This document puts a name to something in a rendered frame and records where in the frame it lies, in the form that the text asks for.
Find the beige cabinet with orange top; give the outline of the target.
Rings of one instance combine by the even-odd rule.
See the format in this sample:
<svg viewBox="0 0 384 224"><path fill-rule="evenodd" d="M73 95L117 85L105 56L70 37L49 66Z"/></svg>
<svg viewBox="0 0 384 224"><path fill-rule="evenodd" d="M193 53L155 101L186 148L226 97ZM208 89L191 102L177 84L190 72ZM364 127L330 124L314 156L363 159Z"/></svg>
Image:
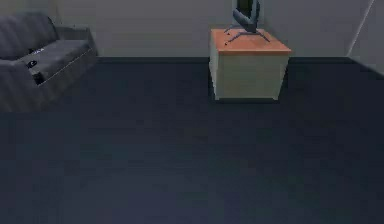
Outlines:
<svg viewBox="0 0 384 224"><path fill-rule="evenodd" d="M209 69L214 97L277 100L292 50L264 29L210 30Z"/></svg>

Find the dark grey sofa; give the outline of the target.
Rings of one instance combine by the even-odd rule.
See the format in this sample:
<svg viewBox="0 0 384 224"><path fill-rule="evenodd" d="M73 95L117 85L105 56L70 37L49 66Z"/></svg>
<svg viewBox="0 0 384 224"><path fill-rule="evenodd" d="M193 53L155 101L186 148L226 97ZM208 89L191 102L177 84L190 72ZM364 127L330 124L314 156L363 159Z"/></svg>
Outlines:
<svg viewBox="0 0 384 224"><path fill-rule="evenodd" d="M0 112L42 109L97 58L87 27L56 25L38 11L0 16ZM37 65L27 68L33 60Z"/></svg>

